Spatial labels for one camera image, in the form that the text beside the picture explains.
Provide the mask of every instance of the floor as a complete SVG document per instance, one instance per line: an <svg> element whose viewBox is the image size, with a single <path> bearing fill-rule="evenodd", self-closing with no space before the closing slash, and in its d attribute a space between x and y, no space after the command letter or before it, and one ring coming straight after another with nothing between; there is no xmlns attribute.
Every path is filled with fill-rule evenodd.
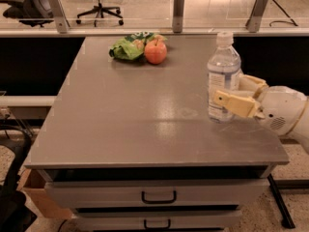
<svg viewBox="0 0 309 232"><path fill-rule="evenodd" d="M120 5L125 17L124 28L156 27L163 30L171 25L172 0L104 0L107 5ZM186 28L199 27L244 27L250 16L255 0L186 0L184 14ZM277 0L280 5L299 24L300 28L309 26L309 0ZM75 23L76 14L92 8L96 0L62 0L65 14L73 28L93 27L92 18L83 19L81 25ZM8 6L1 4L0 11ZM273 20L288 20L286 16L276 7L272 1L268 1L265 12L263 27ZM44 29L33 28L32 30L48 30L53 24L46 25ZM98 24L98 28L120 27L114 18L107 17ZM274 23L272 27L294 28L287 23ZM27 28L13 19L0 21L0 28ZM291 162L286 166L279 166L273 171L275 179L309 179L309 156L300 145L285 143L284 147L289 154ZM0 181L5 174L4 169L12 156L4 148L0 148ZM282 190L283 198L295 222L294 232L309 231L309 190ZM40 211L28 198L27 206L38 215L38 219L27 230L28 232L74 232L79 231L72 221L63 224L62 219L44 218ZM242 208L241 221L233 227L226 228L225 232L251 232L266 231L278 232L288 231L281 226L281 215L275 200L268 189L254 203Z"/></svg>

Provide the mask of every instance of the drawer handle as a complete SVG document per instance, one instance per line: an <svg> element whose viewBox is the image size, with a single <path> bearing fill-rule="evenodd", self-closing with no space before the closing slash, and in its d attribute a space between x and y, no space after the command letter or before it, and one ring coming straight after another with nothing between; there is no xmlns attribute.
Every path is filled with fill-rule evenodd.
<svg viewBox="0 0 309 232"><path fill-rule="evenodd" d="M147 220L144 220L144 228L148 229L148 230L165 230L165 229L169 229L171 227L171 219L167 220L167 225L165 227L149 227L147 225Z"/></svg>
<svg viewBox="0 0 309 232"><path fill-rule="evenodd" d="M173 191L173 198L172 199L169 199L169 200L147 200L146 199L146 192L145 191L142 191L142 201L145 203L145 204L148 204L148 205L164 205L164 204L172 204L176 201L177 199L177 193L176 191L174 190Z"/></svg>

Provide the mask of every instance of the brown box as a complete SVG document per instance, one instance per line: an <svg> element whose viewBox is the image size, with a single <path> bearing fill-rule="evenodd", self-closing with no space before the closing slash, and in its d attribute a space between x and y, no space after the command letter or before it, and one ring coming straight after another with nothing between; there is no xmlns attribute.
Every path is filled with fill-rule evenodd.
<svg viewBox="0 0 309 232"><path fill-rule="evenodd" d="M26 169L19 182L19 188L24 190L38 207L45 218L70 219L70 209L60 208L46 193L45 180L36 170Z"/></svg>

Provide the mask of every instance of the clear plastic bottle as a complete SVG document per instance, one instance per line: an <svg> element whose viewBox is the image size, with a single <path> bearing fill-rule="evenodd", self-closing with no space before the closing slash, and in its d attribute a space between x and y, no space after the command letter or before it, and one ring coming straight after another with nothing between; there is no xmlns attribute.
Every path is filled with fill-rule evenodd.
<svg viewBox="0 0 309 232"><path fill-rule="evenodd" d="M218 89L237 90L239 88L241 60L232 47L233 42L232 32L218 33L217 49L208 61L209 116L217 123L229 122L234 117L231 112L212 101L213 93Z"/></svg>

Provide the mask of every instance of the white bottle cap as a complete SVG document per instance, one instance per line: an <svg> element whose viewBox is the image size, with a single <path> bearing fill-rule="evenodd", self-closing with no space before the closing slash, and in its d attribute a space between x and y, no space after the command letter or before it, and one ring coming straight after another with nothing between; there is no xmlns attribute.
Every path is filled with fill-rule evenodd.
<svg viewBox="0 0 309 232"><path fill-rule="evenodd" d="M219 46L232 45L233 42L233 32L220 32L216 36L216 44Z"/></svg>

